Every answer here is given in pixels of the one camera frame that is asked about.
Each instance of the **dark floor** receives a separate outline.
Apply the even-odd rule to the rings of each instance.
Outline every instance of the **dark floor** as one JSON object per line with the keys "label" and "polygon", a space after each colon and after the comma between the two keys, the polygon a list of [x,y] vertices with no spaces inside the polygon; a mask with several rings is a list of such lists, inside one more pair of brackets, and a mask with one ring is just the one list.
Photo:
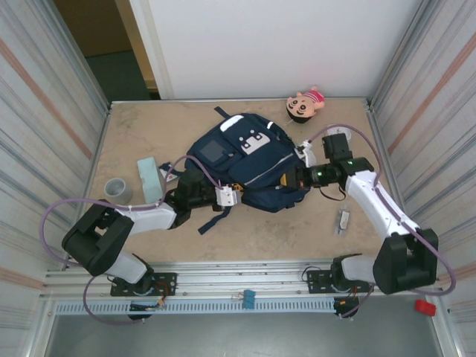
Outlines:
{"label": "dark floor", "polygon": [[62,316],[46,356],[442,356],[431,318],[414,311],[417,298],[371,297],[354,321],[323,313],[160,315],[111,327]]}
{"label": "dark floor", "polygon": [[92,73],[109,102],[151,100],[133,51],[87,57]]}

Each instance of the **pink plush toy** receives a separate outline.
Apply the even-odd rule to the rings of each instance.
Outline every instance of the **pink plush toy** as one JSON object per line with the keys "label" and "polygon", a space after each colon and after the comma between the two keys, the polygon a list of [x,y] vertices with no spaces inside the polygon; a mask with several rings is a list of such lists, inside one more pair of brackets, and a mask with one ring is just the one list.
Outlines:
{"label": "pink plush toy", "polygon": [[296,97],[289,97],[286,109],[289,117],[296,123],[304,124],[311,119],[318,109],[324,107],[324,96],[314,86],[304,94],[298,92]]}

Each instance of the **backpack zipper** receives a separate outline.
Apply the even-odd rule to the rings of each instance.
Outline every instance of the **backpack zipper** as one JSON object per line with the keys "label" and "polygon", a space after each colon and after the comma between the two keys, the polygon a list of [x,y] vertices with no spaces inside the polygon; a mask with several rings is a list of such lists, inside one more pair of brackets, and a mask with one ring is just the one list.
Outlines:
{"label": "backpack zipper", "polygon": [[284,158],[282,158],[281,160],[279,160],[273,167],[270,167],[269,169],[267,169],[264,173],[261,173],[259,174],[258,176],[254,177],[253,179],[251,179],[250,181],[244,183],[245,186],[255,182],[257,179],[259,179],[261,176],[265,175],[266,173],[268,173],[269,171],[273,170],[277,165],[281,164],[283,161],[287,160],[288,158],[291,158],[292,156],[294,155],[294,153],[292,154],[289,154],[287,156],[285,156]]}

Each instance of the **wooden tabletop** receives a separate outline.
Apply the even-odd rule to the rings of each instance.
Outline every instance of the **wooden tabletop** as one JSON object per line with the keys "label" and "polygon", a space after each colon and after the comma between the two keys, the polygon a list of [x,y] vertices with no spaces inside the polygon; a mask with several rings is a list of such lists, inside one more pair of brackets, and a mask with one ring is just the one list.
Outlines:
{"label": "wooden tabletop", "polygon": [[[310,138],[332,123],[353,125],[373,138],[361,100],[327,100],[326,107],[305,124],[290,123],[283,100],[168,103],[117,103],[106,132],[90,197],[104,197],[104,184],[121,177],[132,186],[132,204],[144,203],[137,160],[153,156],[157,164],[174,161],[192,143],[218,124],[213,108],[220,105],[229,114],[255,112],[282,126],[296,143]],[[320,140],[312,148],[324,163]],[[377,168],[370,148],[352,135],[355,157],[364,156]],[[337,185],[323,189],[339,196]],[[375,254],[380,240],[357,203],[351,207],[350,226],[345,237],[334,234],[335,218],[343,202],[325,199],[312,190],[296,207],[267,213],[245,205],[234,207],[230,215],[201,236],[197,229],[216,215],[211,208],[192,211],[192,217],[171,231],[150,231],[131,236],[126,247],[148,262],[190,262],[230,260],[293,260],[333,258],[342,254]]]}

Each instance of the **red object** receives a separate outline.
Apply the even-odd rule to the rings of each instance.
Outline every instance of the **red object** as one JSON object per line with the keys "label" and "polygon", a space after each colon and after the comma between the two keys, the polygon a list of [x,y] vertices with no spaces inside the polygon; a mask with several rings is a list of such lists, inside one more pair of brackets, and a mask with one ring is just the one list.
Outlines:
{"label": "red object", "polygon": [[435,316],[437,314],[437,307],[424,300],[415,301],[415,310],[428,316]]}
{"label": "red object", "polygon": [[314,91],[312,89],[304,93],[303,96],[311,98],[312,102],[314,103],[320,103],[325,101],[324,96],[321,93],[319,93],[318,91]]}

